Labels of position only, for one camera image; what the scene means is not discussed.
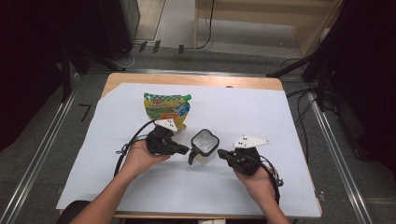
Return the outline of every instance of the handheld controller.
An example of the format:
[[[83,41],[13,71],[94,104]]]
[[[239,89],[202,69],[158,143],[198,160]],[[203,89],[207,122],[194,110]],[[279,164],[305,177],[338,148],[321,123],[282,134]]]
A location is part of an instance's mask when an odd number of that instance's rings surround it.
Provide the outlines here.
[[[259,152],[255,147],[250,148],[236,148],[235,151],[227,151],[224,149],[218,150],[219,157],[226,160],[228,166],[234,168],[243,175],[254,175],[260,165],[255,161],[260,161]]]
[[[114,176],[119,172],[123,158],[126,156],[129,147],[136,141],[138,141],[138,135],[145,129],[150,123],[155,123],[154,130],[148,133],[146,137],[148,151],[153,155],[174,155],[180,153],[185,155],[190,149],[186,146],[180,145],[172,140],[174,132],[177,132],[177,127],[172,119],[158,119],[151,120],[143,125],[139,131],[134,135],[131,141],[125,144],[120,151],[120,158],[117,162]]]

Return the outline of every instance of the white paper sheet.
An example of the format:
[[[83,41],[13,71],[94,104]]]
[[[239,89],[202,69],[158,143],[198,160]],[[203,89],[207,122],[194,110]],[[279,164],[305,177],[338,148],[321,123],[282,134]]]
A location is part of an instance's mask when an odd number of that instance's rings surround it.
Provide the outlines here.
[[[75,200],[91,201],[111,180],[116,151],[149,121],[144,92],[191,94],[187,129],[173,137],[182,145],[191,147],[191,139],[202,129],[216,135],[219,148],[227,150],[233,150],[242,134],[270,140],[258,151],[285,182],[279,188],[281,209],[288,217],[320,217],[285,92],[154,84],[121,84],[100,100],[57,209]],[[143,133],[152,129],[148,126]],[[134,180],[118,211],[262,215],[226,161],[216,156],[208,164],[195,161],[190,166],[188,154],[156,164]]]

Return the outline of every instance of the snack package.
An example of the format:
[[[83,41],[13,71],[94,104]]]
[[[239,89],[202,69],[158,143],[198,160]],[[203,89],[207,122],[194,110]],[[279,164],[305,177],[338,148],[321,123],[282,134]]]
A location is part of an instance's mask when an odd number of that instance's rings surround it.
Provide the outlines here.
[[[146,113],[150,119],[173,119],[177,129],[183,130],[183,123],[190,111],[191,96],[144,94]]]

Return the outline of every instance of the metal frame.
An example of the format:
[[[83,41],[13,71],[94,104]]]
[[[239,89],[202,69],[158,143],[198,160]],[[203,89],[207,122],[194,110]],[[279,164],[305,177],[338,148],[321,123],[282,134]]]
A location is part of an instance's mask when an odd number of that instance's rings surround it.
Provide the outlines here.
[[[316,96],[313,93],[309,92],[308,98],[309,101],[313,101]],[[353,210],[355,211],[359,223],[373,223],[366,204],[363,200],[363,197],[361,196],[361,192],[359,191],[358,185],[353,179],[352,173],[350,173],[349,171],[343,153],[341,152],[337,140],[332,133],[332,128],[330,127],[330,124],[326,118],[326,113],[320,111],[316,102],[312,104],[312,107],[318,119],[320,129],[323,131],[323,135],[332,154],[332,159],[334,160],[338,174],[340,175],[344,187],[346,188],[346,194],[350,200],[350,203],[352,204]]]
[[[178,74],[178,75],[198,75],[198,76],[218,76],[218,77],[266,77],[264,74],[242,74],[242,73],[223,73],[223,72],[199,72],[199,71],[175,71],[175,70],[155,70],[155,69],[135,69],[128,71],[128,73],[140,73],[140,74]],[[53,119],[51,125],[49,126],[40,146],[38,147],[35,156],[33,157],[29,167],[27,168],[21,182],[16,187],[12,198],[7,205],[5,213],[0,219],[0,224],[2,223],[14,223],[16,221],[17,215],[21,210],[23,203],[25,202],[30,189],[32,188],[35,179],[48,155],[52,143],[59,132],[64,118],[73,103],[76,96],[76,91],[80,82],[78,74],[74,77],[75,87],[73,88],[70,96],[67,100],[62,103],[58,109],[55,118]],[[313,93],[308,93],[308,98],[310,101],[315,99]],[[313,109],[315,115],[318,119],[319,126],[323,131],[323,135],[329,146],[329,150],[332,154],[335,166],[338,170],[341,180],[346,188],[346,193],[355,211],[359,223],[373,223],[370,214],[367,210],[365,202],[361,196],[359,188],[350,173],[344,156],[341,152],[340,147],[332,133],[329,122],[327,121],[326,114],[322,113],[318,108],[318,105],[314,102]]]
[[[18,213],[21,211],[21,208],[28,194],[33,184],[35,183],[35,179],[37,178],[38,173],[41,167],[43,166],[43,163],[47,158],[47,155],[50,152],[52,143],[57,133],[61,129],[61,126],[64,122],[64,118],[66,117],[67,112],[71,104],[73,103],[73,100],[76,95],[76,90],[78,88],[78,82],[79,82],[78,74],[75,74],[74,80],[77,83],[75,88],[72,90],[70,96],[64,101],[64,103],[61,103],[61,105],[59,106],[55,118],[52,120],[52,123],[47,129],[47,132],[44,135],[44,138],[41,141],[40,146],[38,147],[34,157],[32,158],[32,161],[30,162],[29,167],[27,168],[25,174],[23,175],[20,183],[15,188],[11,200],[7,205],[6,211],[0,218],[1,224],[3,223],[9,224],[9,223],[14,223],[16,221]]]

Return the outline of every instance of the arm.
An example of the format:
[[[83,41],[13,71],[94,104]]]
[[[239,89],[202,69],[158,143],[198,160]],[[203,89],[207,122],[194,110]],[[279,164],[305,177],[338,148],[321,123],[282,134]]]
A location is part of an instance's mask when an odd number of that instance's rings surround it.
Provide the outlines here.
[[[289,223],[280,210],[274,196],[274,188],[264,169],[259,168],[254,175],[242,175],[235,171],[236,177],[245,185],[250,197],[259,205],[267,220],[272,224]]]
[[[125,190],[138,175],[151,165],[165,161],[170,156],[154,156],[149,153],[146,141],[134,143],[119,173],[107,187],[73,219],[72,223],[110,223]]]

